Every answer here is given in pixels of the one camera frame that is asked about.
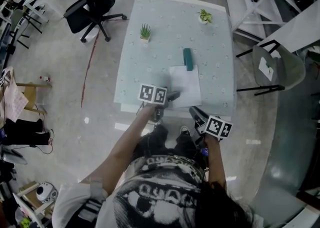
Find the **hand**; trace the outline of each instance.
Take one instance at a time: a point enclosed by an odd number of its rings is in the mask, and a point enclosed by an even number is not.
[[[149,113],[151,116],[157,109],[158,105],[154,103],[146,103],[141,111]]]
[[[211,144],[219,144],[218,139],[215,136],[208,133],[204,135],[204,142],[207,146]]]

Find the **glossy floor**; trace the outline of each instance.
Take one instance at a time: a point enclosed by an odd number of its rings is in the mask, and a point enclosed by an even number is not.
[[[66,9],[75,0],[56,1]],[[226,0],[201,1],[227,7]],[[130,17],[133,3],[134,0],[116,0],[110,13]],[[128,22],[104,24],[112,39],[107,43],[103,36],[98,38],[87,71],[94,40],[81,43],[81,34],[72,34],[65,19],[57,17],[48,7],[45,14],[49,22],[41,26],[43,34],[30,29],[27,42],[30,49],[18,45],[9,65],[14,67],[17,82],[35,83],[40,75],[49,74],[53,86],[51,90],[39,91],[37,102],[48,112],[44,123],[54,130],[54,150],[45,155],[37,148],[20,149],[28,165],[17,165],[18,182],[48,181],[58,188],[62,183],[77,182],[93,171],[123,133],[119,128],[125,126],[121,124],[129,125],[135,114],[120,112],[120,106],[113,103]],[[234,40],[235,53],[248,48]],[[250,56],[236,59],[235,71],[238,87],[256,85]],[[221,143],[228,190],[244,203],[252,201],[265,170],[274,135],[277,98],[277,93],[259,97],[254,97],[252,92],[237,94],[233,131]],[[37,120],[39,116],[24,111],[21,118]],[[191,119],[165,118],[164,123],[170,130],[168,145],[171,146],[182,124],[194,126]],[[51,150],[48,146],[42,149]]]

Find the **wooden stool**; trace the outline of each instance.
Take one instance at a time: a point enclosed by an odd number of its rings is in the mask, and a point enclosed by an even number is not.
[[[28,111],[31,111],[31,112],[35,112],[35,113],[39,113],[39,114],[47,114],[47,112],[45,110],[34,109],[34,106],[36,104],[36,99],[37,99],[36,88],[51,89],[52,88],[51,85],[33,84],[32,82],[29,82],[29,83],[16,83],[16,85],[19,86],[19,87],[25,87],[23,94],[26,97],[26,99],[28,99],[28,101],[29,101],[26,104],[26,106],[24,107],[25,110],[28,110]]]

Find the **bottle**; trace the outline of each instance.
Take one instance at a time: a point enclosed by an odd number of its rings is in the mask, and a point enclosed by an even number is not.
[[[51,81],[51,79],[49,78],[49,77],[47,77],[47,76],[40,76],[39,77],[40,78],[40,80],[43,80],[44,82],[50,82]]]

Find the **sheet of paper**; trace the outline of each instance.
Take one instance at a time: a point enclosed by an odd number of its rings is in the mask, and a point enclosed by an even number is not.
[[[187,71],[185,65],[172,66],[169,71],[171,90],[181,92],[180,97],[172,102],[173,108],[200,106],[202,101],[198,66],[194,65],[192,71]]]
[[[19,90],[15,82],[5,89],[2,100],[5,103],[5,109],[3,110],[5,112],[5,118],[13,122],[17,121],[28,103],[28,99]]]
[[[274,69],[272,69],[271,67],[269,67],[267,65],[267,61],[264,57],[261,57],[260,64],[259,64],[259,70],[269,79],[269,81],[272,81]]]

